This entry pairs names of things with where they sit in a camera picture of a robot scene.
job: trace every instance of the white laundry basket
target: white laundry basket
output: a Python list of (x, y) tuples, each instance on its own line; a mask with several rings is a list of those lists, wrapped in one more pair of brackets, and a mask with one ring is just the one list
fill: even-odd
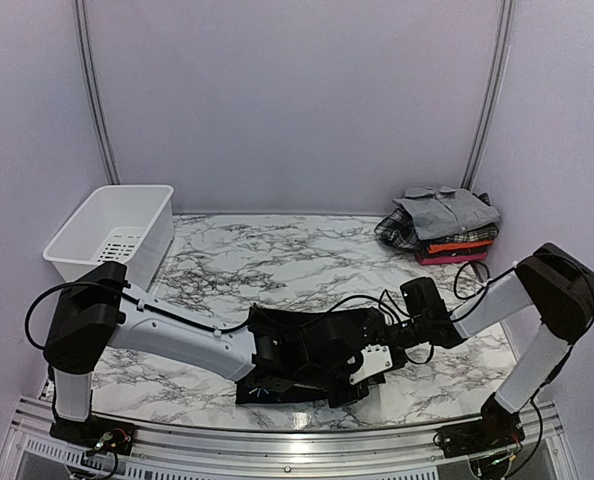
[(169, 185), (113, 185), (95, 190), (44, 250), (67, 282), (100, 263), (128, 266), (128, 281), (147, 289), (173, 240)]

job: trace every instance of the orange cloth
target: orange cloth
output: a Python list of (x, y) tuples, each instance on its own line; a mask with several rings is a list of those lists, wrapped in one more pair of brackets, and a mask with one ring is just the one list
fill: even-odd
[(435, 244), (428, 247), (428, 253), (449, 252), (452, 250), (463, 250), (464, 248), (487, 247), (488, 245), (492, 244), (492, 240), (482, 240), (481, 242)]

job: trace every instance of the metal frame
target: metal frame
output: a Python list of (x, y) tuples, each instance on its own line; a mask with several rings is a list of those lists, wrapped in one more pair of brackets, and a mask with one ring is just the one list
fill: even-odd
[(495, 105), (497, 104), (497, 99), (501, 92), (502, 80), (508, 60), (510, 34), (514, 13), (515, 0), (502, 0), (501, 15), (499, 17), (499, 25), (497, 28), (497, 41), (495, 42), (495, 53), (490, 68), (490, 76), (488, 78), (488, 86), (486, 87), (484, 104), (479, 117), (475, 140), (470, 151), (470, 157), (468, 158), (468, 164), (466, 165), (466, 171), (464, 172), (464, 177), (461, 182), (462, 188), (467, 188), (469, 190), (473, 187), (477, 170), (481, 164), (486, 140), (490, 131), (490, 124), (495, 111)]
[(111, 185), (120, 184), (119, 171), (115, 162), (110, 137), (104, 118), (104, 110), (101, 104), (97, 75), (95, 73), (95, 63), (93, 61), (93, 51), (90, 41), (90, 32), (88, 30), (88, 11), (86, 0), (73, 0), (73, 9), (75, 12), (75, 25), (77, 27), (77, 43), (79, 45), (79, 56), (81, 58), (82, 69), (84, 71), (84, 85), (88, 95), (88, 103), (95, 128), (95, 136), (99, 145), (99, 153), (106, 172), (106, 178)]
[[(555, 445), (564, 452), (565, 445), (560, 440), (563, 430), (554, 405), (544, 403), (540, 410), (544, 418), (544, 438), (552, 439), (548, 445)], [(375, 475), (386, 478), (388, 474), (463, 462), (466, 457), (445, 459), (442, 451), (433, 444), (433, 437), (441, 426), (477, 417), (469, 415), (408, 426), (317, 432), (222, 430), (131, 420), (137, 425), (133, 453), (129, 459), (122, 460), (142, 470), (148, 466), (176, 469), (206, 478)], [(521, 418), (527, 435), (524, 443), (530, 448), (539, 430), (537, 415), (527, 410)], [(1, 480), (14, 478), (11, 472), (16, 472), (19, 467), (27, 436), (58, 442), (48, 435), (52, 420), (49, 402), (27, 397), (21, 399), (0, 459)], [(562, 480), (576, 478), (568, 462), (559, 461), (557, 469), (561, 475), (558, 478)]]

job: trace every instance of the marble tabletop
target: marble tabletop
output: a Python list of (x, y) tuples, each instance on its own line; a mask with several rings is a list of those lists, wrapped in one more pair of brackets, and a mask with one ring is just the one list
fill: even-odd
[[(376, 217), (178, 216), (175, 240), (151, 291), (170, 303), (245, 320), (252, 303), (323, 311), (349, 294), (379, 296), (432, 277), (449, 307), (458, 266), (420, 266), (380, 244)], [(473, 277), (461, 282), (476, 288)], [(422, 360), (427, 346), (410, 350)], [(430, 421), (478, 412), (515, 359), (499, 325), (428, 365), (388, 373), (356, 404), (235, 405), (235, 385), (152, 354), (106, 349), (93, 375), (93, 409), (136, 419), (232, 429), (349, 429)], [(52, 392), (46, 390), (49, 398)]]

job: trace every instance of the pink cloth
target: pink cloth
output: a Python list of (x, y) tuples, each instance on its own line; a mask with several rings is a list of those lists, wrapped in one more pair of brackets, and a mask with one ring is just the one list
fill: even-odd
[(472, 260), (484, 260), (488, 252), (476, 253), (474, 255), (461, 255), (456, 257), (445, 256), (445, 257), (434, 257), (434, 258), (422, 258), (421, 255), (416, 254), (417, 262), (420, 265), (445, 265), (447, 263), (464, 263)]

